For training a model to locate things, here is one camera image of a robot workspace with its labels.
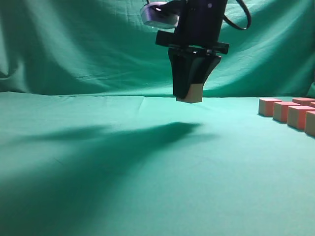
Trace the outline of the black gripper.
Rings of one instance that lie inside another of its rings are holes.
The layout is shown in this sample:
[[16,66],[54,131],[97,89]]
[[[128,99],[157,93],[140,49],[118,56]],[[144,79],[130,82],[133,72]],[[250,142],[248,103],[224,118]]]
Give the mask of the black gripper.
[[[226,55],[229,44],[219,42],[226,5],[225,0],[172,0],[156,7],[161,10],[161,13],[179,16],[173,33],[157,31],[156,44],[181,48],[198,46]],[[194,60],[192,52],[175,48],[168,49],[168,56],[172,69],[173,95],[176,98],[185,98],[191,83],[205,84],[209,75],[221,61],[221,56],[217,55],[208,55]]]

